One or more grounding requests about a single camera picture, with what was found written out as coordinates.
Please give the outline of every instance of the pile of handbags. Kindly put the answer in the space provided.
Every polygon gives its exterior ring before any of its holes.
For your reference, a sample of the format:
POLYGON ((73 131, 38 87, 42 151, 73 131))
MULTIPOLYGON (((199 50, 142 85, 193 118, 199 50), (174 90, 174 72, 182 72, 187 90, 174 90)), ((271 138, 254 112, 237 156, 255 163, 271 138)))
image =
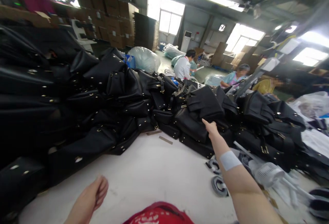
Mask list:
POLYGON ((221 87, 177 86, 163 74, 128 68, 116 48, 96 58, 65 30, 2 27, 0 39, 2 223, 99 156, 121 155, 141 132, 159 128, 211 158, 202 118, 216 122, 230 147, 237 141, 285 171, 309 154, 303 120, 258 92, 234 102, 221 87))

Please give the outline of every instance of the person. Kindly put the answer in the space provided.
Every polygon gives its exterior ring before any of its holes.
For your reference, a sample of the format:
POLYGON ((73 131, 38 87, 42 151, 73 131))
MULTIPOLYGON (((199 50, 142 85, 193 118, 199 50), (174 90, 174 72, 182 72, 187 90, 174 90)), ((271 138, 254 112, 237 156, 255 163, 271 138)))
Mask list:
MULTIPOLYGON (((218 133, 215 122, 202 119, 211 140, 223 179, 233 200, 233 206, 240 224, 283 224, 262 190, 242 164, 225 170, 220 158, 231 149, 218 133)), ((108 181, 99 176, 78 197, 64 224, 88 224, 93 212, 104 201, 108 190, 108 181)), ((130 217, 124 224, 193 224, 192 220, 175 206, 157 202, 130 217)))
POLYGON ((174 66, 175 77, 184 80, 190 78, 190 72, 195 72, 196 70, 191 69, 191 62, 195 57, 195 50, 191 49, 186 52, 185 57, 178 59, 177 63, 174 66))
POLYGON ((261 93, 263 95, 266 95, 266 94, 273 95, 276 99, 279 100, 279 98, 273 94, 273 91, 274 91, 275 87, 283 86, 285 83, 288 83, 288 81, 289 81, 288 79, 276 76, 271 79, 265 79, 265 80, 260 81, 253 87, 252 90, 258 91, 259 93, 261 93))
POLYGON ((232 73, 228 74, 227 76, 222 78, 222 81, 220 82, 220 86, 222 88, 227 88, 238 81, 241 81, 242 79, 246 78, 248 72, 250 71, 250 67, 247 64, 242 64, 237 68, 237 71, 233 71, 232 73))

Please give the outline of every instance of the green floor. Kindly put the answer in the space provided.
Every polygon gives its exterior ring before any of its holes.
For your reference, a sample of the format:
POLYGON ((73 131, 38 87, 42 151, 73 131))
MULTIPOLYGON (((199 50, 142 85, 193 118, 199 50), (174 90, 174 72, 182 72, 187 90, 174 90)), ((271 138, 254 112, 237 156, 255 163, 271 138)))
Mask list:
MULTIPOLYGON (((164 56, 164 53, 161 51, 156 51, 155 53, 160 57, 160 60, 161 60, 161 65, 159 67, 158 72, 163 72, 167 68, 172 68, 171 59, 166 58, 164 56)), ((219 75, 226 76, 228 73, 224 72, 224 71, 216 70, 213 67, 205 67, 196 72, 195 78, 198 80, 199 83, 203 83, 206 76, 209 74, 219 74, 219 75)))

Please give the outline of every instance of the gold buckle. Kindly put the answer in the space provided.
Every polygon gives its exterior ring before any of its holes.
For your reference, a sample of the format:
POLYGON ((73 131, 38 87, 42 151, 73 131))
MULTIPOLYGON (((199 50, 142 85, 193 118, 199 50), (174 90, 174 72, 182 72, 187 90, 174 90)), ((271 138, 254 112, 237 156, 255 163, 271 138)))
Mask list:
POLYGON ((265 146, 265 148, 263 146, 261 146, 261 151, 263 154, 269 154, 266 146, 265 146))

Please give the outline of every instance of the white bandage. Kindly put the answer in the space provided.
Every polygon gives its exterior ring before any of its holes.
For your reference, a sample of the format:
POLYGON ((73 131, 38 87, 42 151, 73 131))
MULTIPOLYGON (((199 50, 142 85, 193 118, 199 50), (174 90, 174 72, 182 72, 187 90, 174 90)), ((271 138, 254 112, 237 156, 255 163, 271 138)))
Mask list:
POLYGON ((225 171, 231 170, 232 168, 242 165, 239 159, 235 156, 232 151, 228 151, 219 158, 220 162, 222 163, 225 171))

